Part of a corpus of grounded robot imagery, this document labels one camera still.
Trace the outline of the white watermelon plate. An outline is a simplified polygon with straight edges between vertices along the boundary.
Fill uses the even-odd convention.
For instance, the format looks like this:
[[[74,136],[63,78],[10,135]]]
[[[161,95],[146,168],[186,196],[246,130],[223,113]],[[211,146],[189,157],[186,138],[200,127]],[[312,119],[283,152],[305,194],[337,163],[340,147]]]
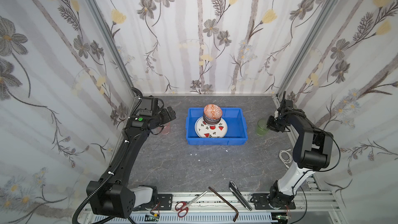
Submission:
[[[200,138],[223,138],[227,131],[228,125],[223,118],[217,124],[208,124],[203,117],[195,123],[195,132]]]

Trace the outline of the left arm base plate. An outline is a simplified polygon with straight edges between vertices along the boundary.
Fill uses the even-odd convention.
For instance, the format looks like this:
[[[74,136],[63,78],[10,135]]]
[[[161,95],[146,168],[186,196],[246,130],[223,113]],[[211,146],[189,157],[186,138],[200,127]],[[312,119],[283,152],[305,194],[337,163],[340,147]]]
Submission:
[[[173,195],[172,194],[160,194],[158,195],[158,202],[151,209],[152,212],[156,211],[171,211],[173,204]]]

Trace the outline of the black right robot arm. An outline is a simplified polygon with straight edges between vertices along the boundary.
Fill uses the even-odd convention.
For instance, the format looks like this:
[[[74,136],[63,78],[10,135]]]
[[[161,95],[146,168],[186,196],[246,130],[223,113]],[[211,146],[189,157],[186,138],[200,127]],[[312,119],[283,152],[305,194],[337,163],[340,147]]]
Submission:
[[[329,167],[333,146],[339,148],[333,134],[315,126],[303,110],[294,108],[292,100],[283,99],[277,109],[276,116],[267,120],[267,128],[275,132],[285,132],[292,127],[298,133],[292,151],[292,164],[286,174],[270,188],[267,197],[268,204],[279,209],[293,202],[298,188],[316,172],[328,172],[336,165]]]

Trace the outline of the aluminium front rail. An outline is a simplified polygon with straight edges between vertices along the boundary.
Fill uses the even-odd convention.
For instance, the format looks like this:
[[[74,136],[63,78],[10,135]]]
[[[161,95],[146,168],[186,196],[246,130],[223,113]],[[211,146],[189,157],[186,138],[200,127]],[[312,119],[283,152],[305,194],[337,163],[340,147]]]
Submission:
[[[196,196],[202,194],[201,192],[175,192],[169,193],[173,195],[173,204],[171,211],[160,211],[160,213],[171,213],[175,211],[175,205],[180,201],[189,202]],[[235,196],[230,192],[219,192],[227,201],[237,208],[239,214],[241,213],[254,213],[261,210],[256,210],[253,203],[250,203],[251,196],[253,194],[267,194],[266,192],[242,192],[243,197],[249,202],[252,207],[252,211],[248,211],[244,208]],[[329,191],[302,191],[299,190],[293,199],[296,209],[288,210],[263,210],[263,211],[274,211],[274,212],[339,212],[339,207],[335,197]],[[149,212],[153,207],[139,206],[133,209],[133,212]],[[208,193],[201,197],[196,203],[189,207],[189,213],[194,212],[226,212],[235,213],[228,205],[226,205],[221,199],[219,199],[214,193],[208,190]]]

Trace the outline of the green glass cup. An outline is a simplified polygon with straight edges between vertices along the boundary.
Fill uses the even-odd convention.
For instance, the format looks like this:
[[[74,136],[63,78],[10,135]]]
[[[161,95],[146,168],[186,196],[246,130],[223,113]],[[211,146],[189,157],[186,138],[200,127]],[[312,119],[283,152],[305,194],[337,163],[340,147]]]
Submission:
[[[263,118],[257,122],[256,134],[258,136],[265,136],[269,132],[269,128],[267,126],[267,119]]]

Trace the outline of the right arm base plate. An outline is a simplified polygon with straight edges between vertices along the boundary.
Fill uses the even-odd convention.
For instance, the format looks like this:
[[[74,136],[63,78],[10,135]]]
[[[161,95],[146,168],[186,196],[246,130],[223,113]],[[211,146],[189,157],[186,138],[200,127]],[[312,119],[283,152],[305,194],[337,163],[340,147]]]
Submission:
[[[276,195],[270,197],[269,194],[253,194],[250,199],[256,210],[288,210],[296,209],[291,196]]]

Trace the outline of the orange and blue patterned bowl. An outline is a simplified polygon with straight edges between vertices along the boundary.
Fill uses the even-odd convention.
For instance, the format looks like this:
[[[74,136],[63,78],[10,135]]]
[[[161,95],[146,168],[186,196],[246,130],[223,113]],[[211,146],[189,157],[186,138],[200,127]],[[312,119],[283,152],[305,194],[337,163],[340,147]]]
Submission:
[[[203,109],[203,116],[207,116],[209,118],[222,118],[222,109],[215,104],[208,104]]]

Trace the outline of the red rimmed bowl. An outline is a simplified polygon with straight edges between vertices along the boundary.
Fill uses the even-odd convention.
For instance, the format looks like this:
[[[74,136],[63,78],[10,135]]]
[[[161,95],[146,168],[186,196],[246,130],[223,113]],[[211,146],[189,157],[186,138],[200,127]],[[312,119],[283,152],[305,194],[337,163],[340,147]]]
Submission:
[[[216,125],[221,121],[221,118],[213,119],[213,118],[209,118],[207,116],[203,116],[203,121],[208,125]]]

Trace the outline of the red handled scissors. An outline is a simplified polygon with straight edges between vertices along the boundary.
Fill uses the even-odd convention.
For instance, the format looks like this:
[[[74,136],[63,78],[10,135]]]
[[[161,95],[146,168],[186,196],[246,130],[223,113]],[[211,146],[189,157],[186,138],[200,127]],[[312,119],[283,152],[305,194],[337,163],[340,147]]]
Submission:
[[[203,192],[202,194],[196,196],[195,198],[193,198],[191,201],[186,202],[186,201],[180,201],[175,205],[175,211],[177,212],[177,216],[179,218],[184,218],[189,211],[189,207],[196,203],[201,197],[203,197],[204,195],[206,195],[208,193],[208,191]]]

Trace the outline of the blue plastic bin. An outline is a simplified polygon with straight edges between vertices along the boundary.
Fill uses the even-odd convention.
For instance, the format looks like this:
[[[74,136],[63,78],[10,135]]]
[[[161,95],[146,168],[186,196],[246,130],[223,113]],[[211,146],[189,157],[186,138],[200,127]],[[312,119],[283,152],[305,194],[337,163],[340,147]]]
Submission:
[[[195,132],[196,121],[203,117],[203,107],[191,107],[186,118],[186,139],[189,145],[244,145],[248,140],[246,119],[243,110],[236,107],[222,107],[222,118],[228,125],[223,138],[200,138]]]

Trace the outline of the pink glass cup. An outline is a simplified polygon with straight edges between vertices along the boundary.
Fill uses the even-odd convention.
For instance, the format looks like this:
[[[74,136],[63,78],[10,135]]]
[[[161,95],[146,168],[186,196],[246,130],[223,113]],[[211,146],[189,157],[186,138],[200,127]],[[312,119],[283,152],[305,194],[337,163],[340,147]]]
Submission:
[[[170,131],[171,131],[171,125],[170,125],[170,123],[167,123],[167,124],[164,125],[164,127],[163,127],[163,129],[161,131],[161,134],[162,135],[167,135],[167,134],[170,133]]]

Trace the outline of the dark bent metal bar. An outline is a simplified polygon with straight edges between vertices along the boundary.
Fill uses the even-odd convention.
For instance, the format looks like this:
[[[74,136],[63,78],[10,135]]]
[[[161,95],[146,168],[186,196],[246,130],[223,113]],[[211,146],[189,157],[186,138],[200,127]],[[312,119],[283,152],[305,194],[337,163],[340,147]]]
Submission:
[[[233,222],[235,223],[239,217],[239,211],[237,210],[237,208],[235,206],[233,206],[229,201],[227,201],[222,195],[220,195],[219,193],[217,193],[213,188],[211,188],[210,186],[208,187],[208,189],[214,193],[219,199],[221,199],[226,205],[228,205],[234,212],[235,212],[235,216],[233,218]]]

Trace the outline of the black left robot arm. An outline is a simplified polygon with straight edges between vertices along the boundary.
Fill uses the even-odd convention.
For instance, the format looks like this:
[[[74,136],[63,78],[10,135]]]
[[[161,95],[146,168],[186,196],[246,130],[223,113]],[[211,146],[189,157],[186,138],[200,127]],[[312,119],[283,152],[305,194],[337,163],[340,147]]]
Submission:
[[[122,129],[122,143],[107,170],[97,181],[89,182],[87,197],[77,207],[72,223],[77,224],[80,213],[87,204],[96,215],[103,215],[102,224],[114,219],[130,220],[131,213],[140,206],[152,207],[158,203],[155,186],[139,186],[129,189],[129,178],[138,154],[153,130],[164,129],[165,124],[176,119],[172,107],[166,107],[163,100],[154,96],[143,96],[132,88],[138,99],[126,126]]]

